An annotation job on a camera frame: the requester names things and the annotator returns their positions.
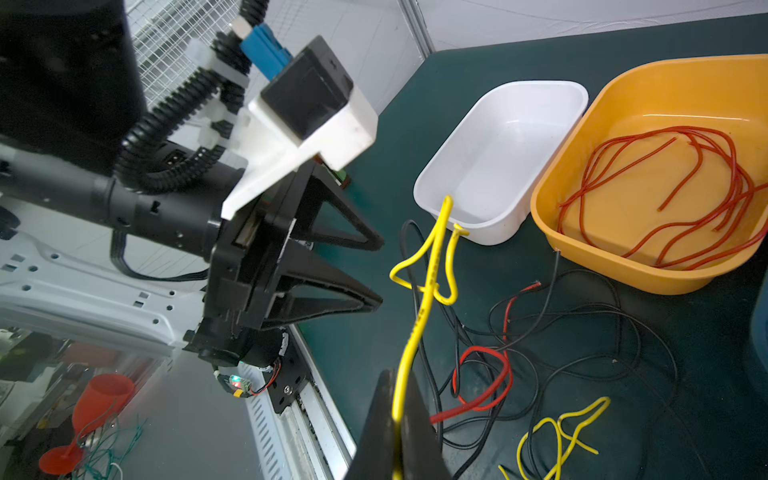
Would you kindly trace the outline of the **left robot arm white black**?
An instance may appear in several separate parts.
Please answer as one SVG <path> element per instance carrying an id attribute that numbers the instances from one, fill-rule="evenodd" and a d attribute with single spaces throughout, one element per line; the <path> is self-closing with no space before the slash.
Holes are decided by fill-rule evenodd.
<path id="1" fill-rule="evenodd" d="M 112 270 L 39 246 L 18 310 L 265 367 L 287 327 L 382 299 L 311 245 L 382 237 L 336 174 L 378 116 L 322 37 L 283 47 L 264 1 L 186 49 L 192 73 L 148 106 L 121 1 L 1 5 L 1 192 L 112 232 Z"/>

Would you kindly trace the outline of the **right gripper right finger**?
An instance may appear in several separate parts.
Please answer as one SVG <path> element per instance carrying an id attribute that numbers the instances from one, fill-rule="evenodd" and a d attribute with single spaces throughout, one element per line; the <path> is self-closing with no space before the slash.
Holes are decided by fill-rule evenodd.
<path id="1" fill-rule="evenodd" d="M 401 459 L 404 479 L 450 479 L 430 418 L 420 395 L 406 399 L 401 427 Z"/>

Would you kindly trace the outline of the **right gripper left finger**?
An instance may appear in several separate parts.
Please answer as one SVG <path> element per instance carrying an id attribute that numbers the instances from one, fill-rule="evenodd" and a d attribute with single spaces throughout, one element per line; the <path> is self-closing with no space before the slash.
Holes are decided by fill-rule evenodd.
<path id="1" fill-rule="evenodd" d="M 394 385 L 394 372 L 382 371 L 346 480 L 393 478 L 395 426 L 391 411 Z"/>

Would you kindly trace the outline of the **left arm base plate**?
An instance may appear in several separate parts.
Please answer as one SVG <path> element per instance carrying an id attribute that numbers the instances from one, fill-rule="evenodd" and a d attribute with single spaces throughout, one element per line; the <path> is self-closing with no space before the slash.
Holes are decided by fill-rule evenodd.
<path id="1" fill-rule="evenodd" d="M 281 368 L 267 393 L 277 415 L 291 406 L 299 397 L 302 388 L 311 379 L 309 367 L 297 346 L 295 336 L 288 336 L 288 346 L 281 357 Z"/>

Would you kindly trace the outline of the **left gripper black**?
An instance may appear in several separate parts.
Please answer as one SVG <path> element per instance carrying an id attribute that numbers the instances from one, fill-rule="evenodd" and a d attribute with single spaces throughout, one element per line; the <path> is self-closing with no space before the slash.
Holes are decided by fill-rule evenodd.
<path id="1" fill-rule="evenodd" d="M 267 367 L 282 345 L 282 334 L 267 329 L 381 306 L 380 295 L 297 241 L 278 261 L 293 217 L 296 240 L 366 251 L 384 245 L 329 171 L 304 164 L 294 180 L 279 181 L 222 225 L 203 318 L 184 334 L 184 351 L 219 367 Z"/>

